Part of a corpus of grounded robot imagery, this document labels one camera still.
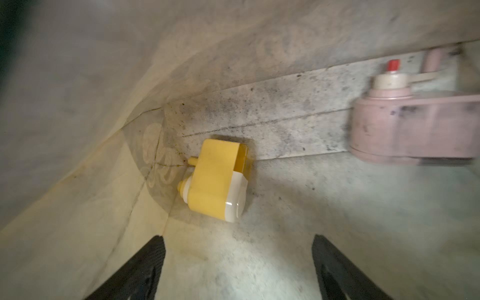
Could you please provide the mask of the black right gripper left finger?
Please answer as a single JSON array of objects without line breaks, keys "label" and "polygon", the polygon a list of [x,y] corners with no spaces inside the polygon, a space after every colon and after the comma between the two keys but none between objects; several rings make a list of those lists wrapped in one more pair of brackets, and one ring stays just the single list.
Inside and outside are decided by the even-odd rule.
[{"label": "black right gripper left finger", "polygon": [[163,237],[152,237],[87,299],[154,300],[165,257]]}]

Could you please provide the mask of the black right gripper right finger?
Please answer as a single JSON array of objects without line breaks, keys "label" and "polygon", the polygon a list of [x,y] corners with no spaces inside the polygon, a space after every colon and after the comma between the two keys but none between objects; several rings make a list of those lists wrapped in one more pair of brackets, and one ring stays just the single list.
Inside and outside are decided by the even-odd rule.
[{"label": "black right gripper right finger", "polygon": [[314,237],[311,251],[322,299],[391,299],[325,236]]}]

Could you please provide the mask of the canvas tote bag green handles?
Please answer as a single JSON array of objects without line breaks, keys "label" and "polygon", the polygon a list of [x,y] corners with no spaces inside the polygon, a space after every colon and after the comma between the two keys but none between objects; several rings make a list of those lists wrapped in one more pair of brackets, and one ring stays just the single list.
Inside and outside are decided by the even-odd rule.
[{"label": "canvas tote bag green handles", "polygon": [[[371,164],[355,101],[394,58],[480,90],[478,1],[2,1],[1,298],[83,300],[152,237],[156,300],[319,300],[323,235],[395,300],[480,297],[480,158]],[[247,145],[237,222],[179,192]]]}]

